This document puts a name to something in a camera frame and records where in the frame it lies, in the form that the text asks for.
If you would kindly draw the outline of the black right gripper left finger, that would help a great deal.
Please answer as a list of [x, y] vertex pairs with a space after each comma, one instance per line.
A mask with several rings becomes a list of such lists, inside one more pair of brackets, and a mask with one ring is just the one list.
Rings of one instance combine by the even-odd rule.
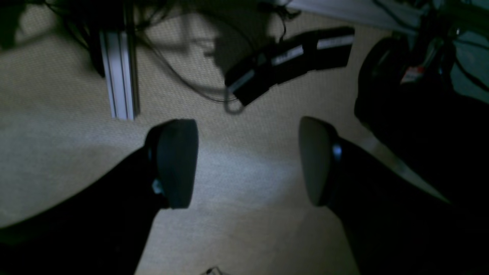
[[169, 208], [188, 208], [198, 161], [196, 120], [170, 120], [152, 127], [145, 148], [154, 173], [152, 191], [164, 198]]

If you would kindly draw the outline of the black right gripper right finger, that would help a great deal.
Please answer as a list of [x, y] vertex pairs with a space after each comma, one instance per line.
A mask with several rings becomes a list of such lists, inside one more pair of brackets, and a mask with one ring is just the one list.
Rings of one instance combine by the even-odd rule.
[[315, 117], [299, 123], [299, 151], [304, 186], [316, 207], [328, 205], [340, 174], [342, 148], [335, 127]]

